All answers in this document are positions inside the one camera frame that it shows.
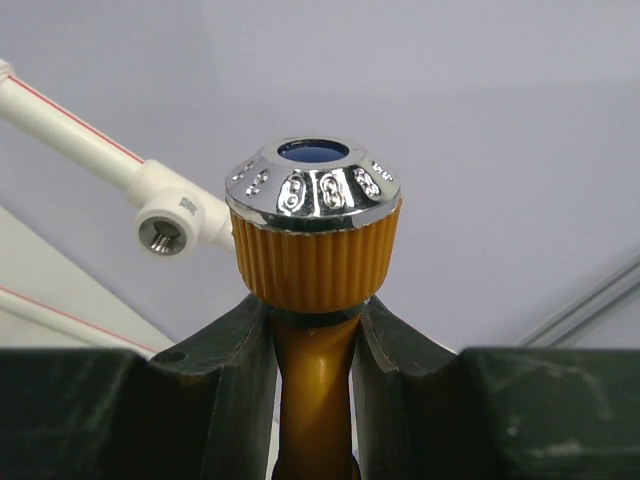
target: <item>silver metal cap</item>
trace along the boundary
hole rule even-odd
[[[320,233],[364,227],[400,203],[395,173],[360,145],[299,137],[263,147],[225,181],[231,210],[260,228]]]

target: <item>white pipe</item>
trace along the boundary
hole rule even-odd
[[[121,190],[129,187],[144,163],[142,158],[13,76],[1,59],[0,116]]]
[[[146,358],[155,354],[148,347],[3,288],[0,288],[0,310],[96,347],[125,348],[134,350]]]
[[[140,228],[139,223],[147,220],[145,215],[149,209],[145,206],[152,205],[154,218],[184,227],[187,238],[181,241],[186,242],[186,248],[181,244],[181,254],[192,251],[198,242],[234,251],[229,209],[222,200],[159,162],[145,162],[19,80],[11,65],[2,59],[0,117],[126,192],[129,201],[142,208],[136,218],[136,229]],[[169,188],[180,189],[180,195],[176,192],[167,195]],[[199,217],[203,217],[202,221],[196,222],[198,225],[192,218],[196,211]],[[153,232],[150,239],[140,238],[140,241],[145,248],[158,253],[148,244],[155,245]]]

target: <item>white pvc pipe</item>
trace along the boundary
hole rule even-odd
[[[0,288],[0,310],[96,347],[125,348],[134,350],[146,358],[155,354],[149,347],[3,288]]]
[[[0,117],[126,190],[144,160],[12,73],[9,64],[0,59]]]

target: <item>golden shaft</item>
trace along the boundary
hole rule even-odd
[[[359,318],[313,330],[272,318],[282,373],[274,480],[359,478],[352,456],[349,370]]]

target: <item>white wall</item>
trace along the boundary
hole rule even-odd
[[[216,194],[274,138],[368,146],[405,195],[381,298],[458,349],[640,249],[638,24],[635,0],[33,0],[0,5],[0,55]],[[173,338],[245,295],[222,252],[142,256],[120,196],[4,125],[0,155],[0,203]]]

